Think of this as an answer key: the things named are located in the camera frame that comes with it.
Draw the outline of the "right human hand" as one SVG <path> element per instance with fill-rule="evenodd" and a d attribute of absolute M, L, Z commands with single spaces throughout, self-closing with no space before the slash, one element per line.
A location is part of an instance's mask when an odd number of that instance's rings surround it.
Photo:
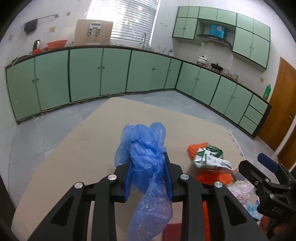
<path fill-rule="evenodd" d="M 295 240 L 295 216 L 287 223 L 262 216 L 259 227 L 268 240 Z"/>

